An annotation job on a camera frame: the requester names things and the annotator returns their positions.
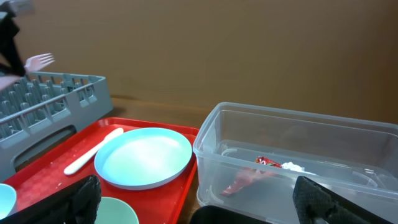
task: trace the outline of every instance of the fork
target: fork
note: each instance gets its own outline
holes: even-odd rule
[[[52,53],[36,55],[26,60],[25,70],[29,72],[37,72],[42,68],[50,65],[55,61]]]

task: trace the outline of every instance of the cardboard wall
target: cardboard wall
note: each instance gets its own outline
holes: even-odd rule
[[[118,98],[221,101],[398,123],[398,2],[33,0],[23,58],[102,75]]]

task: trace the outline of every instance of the red tray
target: red tray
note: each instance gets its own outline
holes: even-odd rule
[[[123,128],[130,131],[148,127],[177,131],[191,144],[198,134],[197,128],[132,119],[106,118],[96,121],[4,182],[17,191],[17,209],[22,210],[90,174],[97,175],[94,159],[73,176],[65,176],[63,170],[112,130]],[[128,203],[136,211],[140,223],[176,223],[196,169],[196,157],[192,154],[188,166],[176,179],[161,187],[141,191],[118,189],[100,177],[102,196],[119,198]]]

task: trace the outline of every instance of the plastic storage bin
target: plastic storage bin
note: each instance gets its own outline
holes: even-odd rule
[[[398,126],[235,103],[219,104],[193,145],[201,205],[217,205],[271,223],[299,223],[292,194],[305,175],[342,197],[398,223]],[[254,162],[293,162],[303,174]],[[229,197],[236,174],[266,172]]]

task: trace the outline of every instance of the gray dish rack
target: gray dish rack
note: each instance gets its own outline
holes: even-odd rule
[[[113,108],[105,77],[31,73],[0,92],[0,182]]]

